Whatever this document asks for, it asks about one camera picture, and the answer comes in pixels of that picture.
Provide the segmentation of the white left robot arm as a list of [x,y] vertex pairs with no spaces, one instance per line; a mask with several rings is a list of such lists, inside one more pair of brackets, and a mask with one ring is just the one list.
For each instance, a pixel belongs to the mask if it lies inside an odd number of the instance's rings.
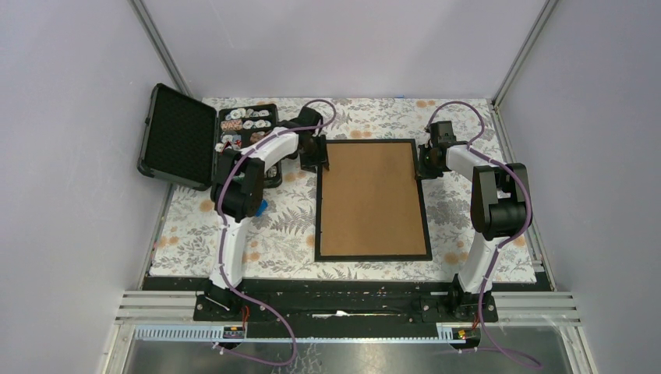
[[217,159],[210,197],[217,212],[219,248],[203,295],[220,318],[234,319],[242,309],[242,256],[249,222],[262,205],[267,170],[285,158],[299,159],[304,171],[329,169],[327,139],[321,132],[325,125],[322,114],[306,104],[253,145],[228,147]]

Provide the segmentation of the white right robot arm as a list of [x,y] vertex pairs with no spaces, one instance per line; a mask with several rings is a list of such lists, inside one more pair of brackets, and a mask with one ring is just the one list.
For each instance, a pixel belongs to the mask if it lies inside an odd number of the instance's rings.
[[504,244],[530,225],[527,169],[519,163],[503,164],[459,141],[449,121],[432,122],[426,132],[429,140],[419,146],[417,179],[456,172],[472,184],[469,216],[475,237],[444,303],[451,317],[466,321],[486,307]]

